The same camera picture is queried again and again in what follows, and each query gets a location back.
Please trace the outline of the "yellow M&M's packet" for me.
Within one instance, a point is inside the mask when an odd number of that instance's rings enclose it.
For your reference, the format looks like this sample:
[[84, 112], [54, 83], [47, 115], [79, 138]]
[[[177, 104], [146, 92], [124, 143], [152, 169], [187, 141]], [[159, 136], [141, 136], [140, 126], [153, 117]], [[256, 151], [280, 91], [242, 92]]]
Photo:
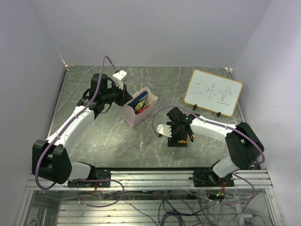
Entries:
[[186, 144], [186, 143], [188, 143], [190, 141], [191, 141], [190, 139], [188, 139], [188, 140], [178, 140], [178, 143], [179, 144]]

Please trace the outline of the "blue Burts chips bag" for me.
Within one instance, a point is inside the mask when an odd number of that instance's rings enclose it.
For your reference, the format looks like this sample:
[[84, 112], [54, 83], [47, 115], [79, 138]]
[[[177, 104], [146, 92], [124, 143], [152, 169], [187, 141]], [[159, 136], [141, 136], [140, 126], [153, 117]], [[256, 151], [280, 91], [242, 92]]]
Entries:
[[130, 107], [135, 107], [138, 103], [140, 103], [146, 96], [148, 92], [142, 92], [138, 97], [136, 97], [131, 103], [128, 104]]

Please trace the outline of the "green snack packet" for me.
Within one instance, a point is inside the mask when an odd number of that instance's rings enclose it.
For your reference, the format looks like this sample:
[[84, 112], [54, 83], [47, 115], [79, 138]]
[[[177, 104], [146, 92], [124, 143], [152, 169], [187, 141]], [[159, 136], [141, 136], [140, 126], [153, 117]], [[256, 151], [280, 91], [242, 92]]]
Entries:
[[140, 102], [134, 107], [134, 110], [135, 110], [135, 111], [138, 111], [138, 110], [140, 110], [141, 108], [143, 108], [144, 105], [145, 105], [145, 100], [142, 100], [142, 101], [140, 101]]

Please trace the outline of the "red snack packet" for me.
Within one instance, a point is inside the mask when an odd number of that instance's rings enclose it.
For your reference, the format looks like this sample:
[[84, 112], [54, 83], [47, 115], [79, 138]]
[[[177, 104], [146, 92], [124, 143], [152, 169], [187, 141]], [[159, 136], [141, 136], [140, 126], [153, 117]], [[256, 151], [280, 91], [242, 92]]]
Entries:
[[149, 106], [145, 106], [144, 108], [141, 108], [135, 114], [138, 115], [138, 114], [142, 113], [143, 111], [145, 111], [147, 108], [149, 108]]

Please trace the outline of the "white paper bag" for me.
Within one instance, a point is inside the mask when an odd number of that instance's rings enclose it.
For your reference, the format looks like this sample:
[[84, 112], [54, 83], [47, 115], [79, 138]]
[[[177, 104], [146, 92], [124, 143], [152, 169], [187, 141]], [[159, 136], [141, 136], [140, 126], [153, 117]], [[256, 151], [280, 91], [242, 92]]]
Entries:
[[124, 120], [133, 128], [153, 112], [158, 97], [148, 87], [144, 87], [132, 98], [123, 106], [123, 112]]

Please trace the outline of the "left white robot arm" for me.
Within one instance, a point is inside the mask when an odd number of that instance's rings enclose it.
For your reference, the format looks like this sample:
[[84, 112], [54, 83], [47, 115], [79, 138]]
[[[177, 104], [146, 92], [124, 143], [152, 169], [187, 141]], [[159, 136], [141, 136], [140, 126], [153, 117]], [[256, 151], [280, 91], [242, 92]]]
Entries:
[[36, 184], [43, 178], [54, 184], [77, 180], [85, 187], [91, 187], [99, 178], [96, 167], [82, 162], [71, 162], [68, 152], [82, 131], [98, 115], [106, 113], [105, 105], [113, 103], [123, 106], [132, 100], [124, 83], [127, 72], [121, 70], [108, 77], [106, 74], [93, 75], [88, 88], [78, 101], [68, 120], [46, 140], [37, 140], [32, 146], [32, 173]]

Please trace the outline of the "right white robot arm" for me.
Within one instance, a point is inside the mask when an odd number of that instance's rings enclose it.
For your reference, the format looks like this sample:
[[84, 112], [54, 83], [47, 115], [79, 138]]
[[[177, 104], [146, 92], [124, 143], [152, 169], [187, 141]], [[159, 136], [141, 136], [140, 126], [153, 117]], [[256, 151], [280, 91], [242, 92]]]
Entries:
[[187, 147], [194, 135], [203, 135], [224, 143], [228, 156], [218, 160], [210, 168], [208, 183], [218, 186], [224, 177], [237, 170], [247, 170], [259, 157], [264, 160], [264, 147], [249, 124], [226, 124], [209, 120], [199, 114], [184, 114], [174, 107], [167, 114], [169, 121], [157, 132], [167, 137], [168, 147]]

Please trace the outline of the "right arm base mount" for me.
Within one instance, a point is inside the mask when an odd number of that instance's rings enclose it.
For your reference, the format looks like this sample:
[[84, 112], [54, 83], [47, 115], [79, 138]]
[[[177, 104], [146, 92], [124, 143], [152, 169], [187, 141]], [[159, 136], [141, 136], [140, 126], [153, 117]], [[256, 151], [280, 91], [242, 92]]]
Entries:
[[193, 170], [192, 180], [195, 187], [233, 187], [234, 181], [232, 174], [223, 178], [218, 177], [211, 168], [196, 168]]

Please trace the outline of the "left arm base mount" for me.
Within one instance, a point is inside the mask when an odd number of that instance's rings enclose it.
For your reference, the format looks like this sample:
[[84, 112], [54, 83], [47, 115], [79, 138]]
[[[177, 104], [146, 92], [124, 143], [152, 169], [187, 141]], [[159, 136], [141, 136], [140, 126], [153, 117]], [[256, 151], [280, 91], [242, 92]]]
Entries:
[[105, 182], [84, 182], [78, 180], [69, 180], [69, 188], [90, 188], [90, 187], [100, 187], [108, 188], [110, 186], [111, 172], [109, 169], [105, 168], [92, 168], [87, 180], [105, 180]]

